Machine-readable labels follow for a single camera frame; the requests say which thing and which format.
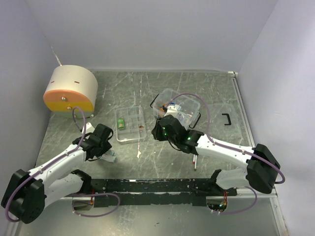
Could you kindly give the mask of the white teal bandage wrappers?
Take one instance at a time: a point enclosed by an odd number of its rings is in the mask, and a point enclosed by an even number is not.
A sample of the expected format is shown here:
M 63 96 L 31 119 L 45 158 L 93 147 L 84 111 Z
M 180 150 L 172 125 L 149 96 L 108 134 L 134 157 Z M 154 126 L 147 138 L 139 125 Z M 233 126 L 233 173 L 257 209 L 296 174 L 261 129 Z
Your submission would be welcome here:
M 108 150 L 101 156 L 101 160 L 114 163 L 116 161 L 115 152 L 112 149 Z

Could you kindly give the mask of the clear plastic medicine box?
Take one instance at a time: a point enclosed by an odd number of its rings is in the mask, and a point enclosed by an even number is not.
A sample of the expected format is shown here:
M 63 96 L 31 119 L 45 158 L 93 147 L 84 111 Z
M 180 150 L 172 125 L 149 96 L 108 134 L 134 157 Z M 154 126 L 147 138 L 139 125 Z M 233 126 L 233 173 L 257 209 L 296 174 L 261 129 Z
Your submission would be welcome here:
M 195 128 L 201 117 L 201 113 L 199 112 L 200 103 L 186 95 L 181 95 L 175 98 L 177 95 L 179 95 L 179 93 L 170 88 L 166 88 L 161 93 L 159 93 L 150 104 L 150 107 L 153 109 L 154 117 L 164 117 L 165 113 L 160 111 L 159 107 L 164 105 L 167 108 L 170 103 L 175 103 L 181 106 L 181 110 L 179 112 L 192 115 L 192 122 L 189 126 L 184 126 L 185 129 Z

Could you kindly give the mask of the green small sachet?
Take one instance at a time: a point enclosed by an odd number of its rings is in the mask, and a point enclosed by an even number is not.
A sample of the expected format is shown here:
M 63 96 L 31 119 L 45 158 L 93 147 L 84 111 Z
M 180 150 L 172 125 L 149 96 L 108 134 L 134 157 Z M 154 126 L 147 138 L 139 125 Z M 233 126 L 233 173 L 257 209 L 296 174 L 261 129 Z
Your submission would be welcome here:
M 124 130 L 126 128 L 126 122 L 124 118 L 117 119 L 117 127 L 119 130 Z

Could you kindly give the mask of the clear compartment tray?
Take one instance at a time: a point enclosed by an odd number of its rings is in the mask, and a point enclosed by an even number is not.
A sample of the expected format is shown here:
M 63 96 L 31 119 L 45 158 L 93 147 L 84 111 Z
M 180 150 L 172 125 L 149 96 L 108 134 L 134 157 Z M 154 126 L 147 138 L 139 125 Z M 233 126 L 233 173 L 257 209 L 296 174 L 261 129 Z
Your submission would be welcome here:
M 124 118 L 126 128 L 119 130 L 117 127 L 117 119 Z M 144 112 L 141 106 L 131 106 L 127 108 L 118 108 L 115 111 L 116 121 L 116 139 L 119 143 L 132 143 L 144 140 L 147 137 L 146 125 L 144 120 Z M 140 125 L 144 125 L 144 129 L 139 129 Z

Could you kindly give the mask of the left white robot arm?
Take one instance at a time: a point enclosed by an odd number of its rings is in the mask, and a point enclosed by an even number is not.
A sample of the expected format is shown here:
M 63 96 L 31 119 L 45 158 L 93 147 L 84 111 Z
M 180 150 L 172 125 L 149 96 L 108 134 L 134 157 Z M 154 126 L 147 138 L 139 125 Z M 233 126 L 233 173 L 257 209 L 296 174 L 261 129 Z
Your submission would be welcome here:
M 60 198 L 91 194 L 92 178 L 77 166 L 96 161 L 109 151 L 113 133 L 104 124 L 96 127 L 87 124 L 82 129 L 82 136 L 58 156 L 29 171 L 17 170 L 1 201 L 7 219 L 28 224 Z

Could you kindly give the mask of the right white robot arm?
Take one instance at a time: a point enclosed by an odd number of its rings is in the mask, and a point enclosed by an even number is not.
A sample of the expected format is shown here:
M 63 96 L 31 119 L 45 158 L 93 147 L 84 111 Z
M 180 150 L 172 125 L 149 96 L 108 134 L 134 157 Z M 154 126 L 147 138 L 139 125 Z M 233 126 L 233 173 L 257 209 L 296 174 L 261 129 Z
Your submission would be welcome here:
M 238 146 L 209 138 L 201 131 L 185 129 L 171 115 L 157 118 L 152 135 L 183 153 L 215 157 L 237 166 L 234 170 L 214 172 L 209 191 L 216 196 L 233 187 L 251 187 L 270 194 L 280 173 L 281 166 L 267 146 Z

